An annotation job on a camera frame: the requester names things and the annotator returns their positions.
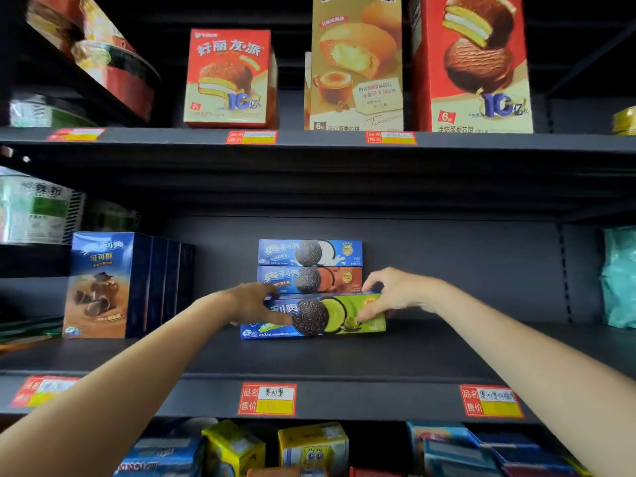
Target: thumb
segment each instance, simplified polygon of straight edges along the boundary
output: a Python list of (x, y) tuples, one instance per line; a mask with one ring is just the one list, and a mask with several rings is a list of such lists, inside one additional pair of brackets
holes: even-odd
[(291, 316), (279, 311), (266, 311), (263, 321), (274, 325), (286, 326), (291, 324)]
[(362, 308), (358, 312), (357, 320), (359, 322), (372, 320), (378, 314), (390, 309), (391, 309), (390, 298), (387, 298), (386, 296), (380, 296), (380, 298), (375, 303), (367, 304), (364, 308)]

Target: coffee cup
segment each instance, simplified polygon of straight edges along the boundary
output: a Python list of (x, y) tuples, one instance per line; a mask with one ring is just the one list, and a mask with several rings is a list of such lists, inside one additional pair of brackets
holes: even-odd
[(327, 72), (314, 77), (314, 85), (318, 87), (321, 97), (329, 103), (346, 102), (351, 95), (354, 81), (346, 72)]

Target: person's right hand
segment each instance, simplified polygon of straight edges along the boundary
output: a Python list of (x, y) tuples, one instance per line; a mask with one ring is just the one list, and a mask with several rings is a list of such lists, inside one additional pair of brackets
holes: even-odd
[(385, 268), (372, 272), (362, 285), (362, 291), (370, 291), (373, 286), (381, 282), (384, 284), (382, 296), (375, 302), (367, 304), (357, 314), (357, 320), (367, 321), (377, 314), (387, 310), (401, 310), (411, 306), (419, 306), (425, 311), (431, 311), (428, 306), (427, 289), (438, 282), (435, 278), (405, 273), (395, 268)]

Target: hand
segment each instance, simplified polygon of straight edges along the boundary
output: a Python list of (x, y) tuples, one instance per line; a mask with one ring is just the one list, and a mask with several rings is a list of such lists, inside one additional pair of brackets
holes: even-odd
[(278, 297), (279, 291), (273, 284), (248, 283), (221, 291), (232, 302), (230, 321), (236, 324), (272, 323), (291, 324), (287, 313), (269, 311), (265, 304), (266, 296)]
[(419, 306), (425, 311), (430, 311), (427, 295), (431, 292), (427, 289), (439, 280), (405, 273), (395, 268), (385, 268), (372, 272), (362, 285), (362, 291), (370, 291), (378, 282), (384, 284), (382, 296), (358, 312), (357, 320), (360, 322), (373, 319), (383, 311), (401, 310), (411, 306)]

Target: green oreo box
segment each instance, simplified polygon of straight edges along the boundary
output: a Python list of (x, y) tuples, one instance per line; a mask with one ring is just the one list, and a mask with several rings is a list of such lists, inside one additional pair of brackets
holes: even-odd
[(272, 311), (287, 313), (292, 324), (277, 326), (269, 323), (241, 325), (241, 338), (317, 337), (322, 335), (354, 335), (386, 331), (384, 313), (363, 323), (357, 320), (358, 312), (375, 302), (380, 293), (290, 295), (272, 299), (265, 304)]

